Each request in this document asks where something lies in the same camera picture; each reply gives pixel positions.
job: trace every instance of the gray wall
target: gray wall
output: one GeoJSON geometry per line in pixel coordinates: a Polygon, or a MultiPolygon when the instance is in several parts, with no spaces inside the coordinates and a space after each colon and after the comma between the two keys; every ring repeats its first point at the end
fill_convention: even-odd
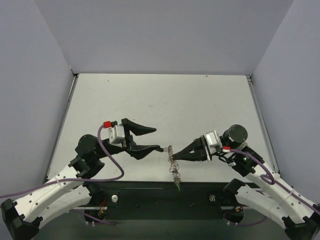
{"type": "Polygon", "coordinates": [[[1,1],[0,36],[1,195],[43,181],[73,76],[33,0],[1,1]]]}
{"type": "Polygon", "coordinates": [[[252,74],[293,0],[35,0],[75,73],[252,74]]]}
{"type": "Polygon", "coordinates": [[[320,203],[320,1],[295,0],[253,74],[283,178],[320,203]]]}

